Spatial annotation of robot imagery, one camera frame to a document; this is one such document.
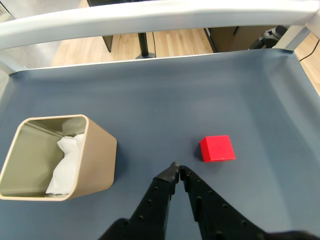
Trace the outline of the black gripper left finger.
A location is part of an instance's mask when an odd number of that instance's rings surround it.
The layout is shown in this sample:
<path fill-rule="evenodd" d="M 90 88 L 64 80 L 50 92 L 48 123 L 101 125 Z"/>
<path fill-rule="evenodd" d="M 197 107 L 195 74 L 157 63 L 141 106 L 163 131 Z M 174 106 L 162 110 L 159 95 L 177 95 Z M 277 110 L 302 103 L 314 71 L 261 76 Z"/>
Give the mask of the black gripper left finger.
<path fill-rule="evenodd" d="M 100 237 L 101 240 L 164 240 L 168 210 L 179 182 L 179 164 L 153 178 L 148 190 L 129 219 L 116 220 Z"/>

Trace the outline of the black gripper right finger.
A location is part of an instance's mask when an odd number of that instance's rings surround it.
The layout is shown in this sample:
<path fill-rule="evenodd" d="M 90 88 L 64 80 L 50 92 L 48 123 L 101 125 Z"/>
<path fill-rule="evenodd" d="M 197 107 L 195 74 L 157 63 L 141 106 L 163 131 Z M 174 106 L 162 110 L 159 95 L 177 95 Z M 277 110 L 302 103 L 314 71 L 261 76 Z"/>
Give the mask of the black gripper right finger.
<path fill-rule="evenodd" d="M 179 167 L 194 220 L 203 240 L 269 240 L 269 234 L 253 224 L 187 166 Z"/>

